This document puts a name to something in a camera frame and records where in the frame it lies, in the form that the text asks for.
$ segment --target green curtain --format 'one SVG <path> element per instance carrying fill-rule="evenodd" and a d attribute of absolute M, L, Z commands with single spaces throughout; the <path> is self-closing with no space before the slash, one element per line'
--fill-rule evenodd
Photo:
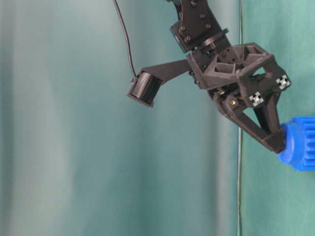
<path fill-rule="evenodd" d="M 185 58 L 164 0 L 119 0 L 138 69 Z M 238 44 L 239 2 L 209 1 Z M 189 75 L 126 97 L 111 0 L 0 0 L 2 236 L 235 235 L 237 127 Z"/>
<path fill-rule="evenodd" d="M 243 0 L 244 43 L 273 53 L 292 80 L 278 104 L 281 122 L 315 116 L 315 1 Z M 244 135 L 241 213 L 244 236 L 314 235 L 315 173 L 296 172 Z"/>

